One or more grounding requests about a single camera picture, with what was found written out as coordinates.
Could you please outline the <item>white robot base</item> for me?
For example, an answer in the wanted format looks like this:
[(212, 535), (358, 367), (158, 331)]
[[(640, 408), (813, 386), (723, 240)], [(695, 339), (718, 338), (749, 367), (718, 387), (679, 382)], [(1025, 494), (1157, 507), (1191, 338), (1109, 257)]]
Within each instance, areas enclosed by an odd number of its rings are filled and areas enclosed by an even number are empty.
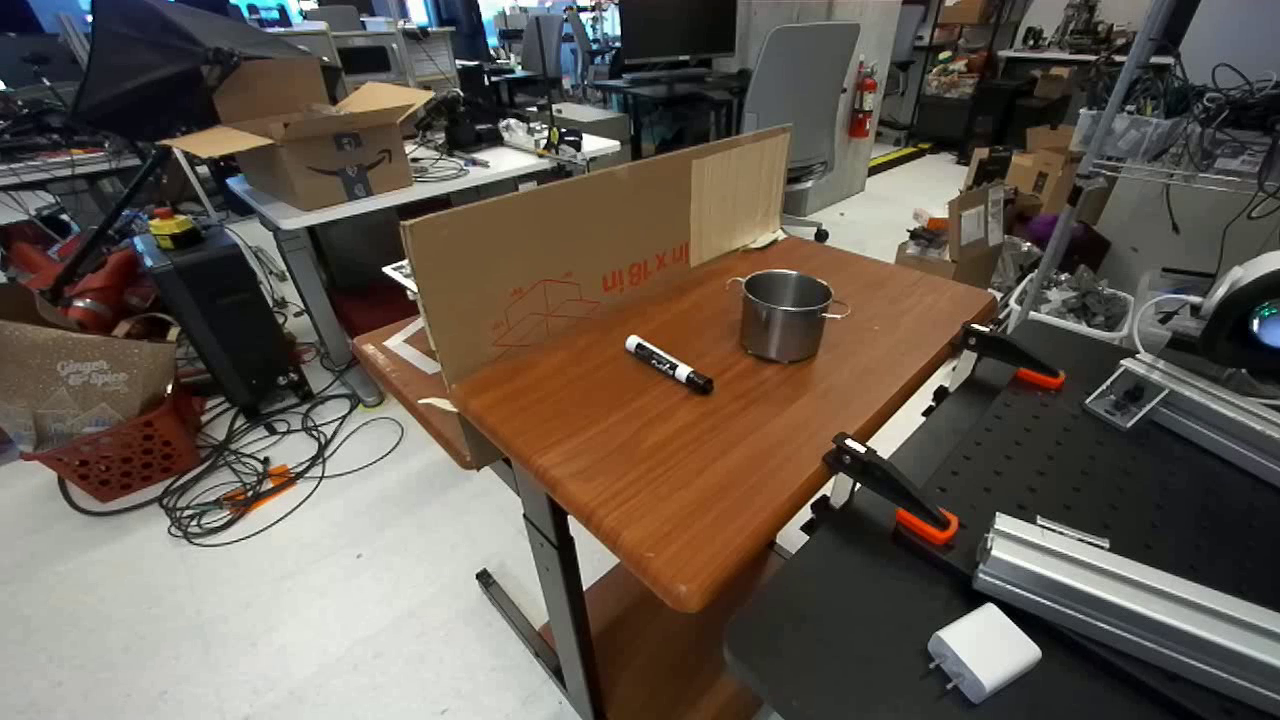
[(1140, 356), (1168, 360), (1218, 386), (1280, 382), (1280, 252), (1258, 252), (1214, 278), (1203, 297), (1187, 297), (1187, 318), (1150, 344), (1132, 331)]

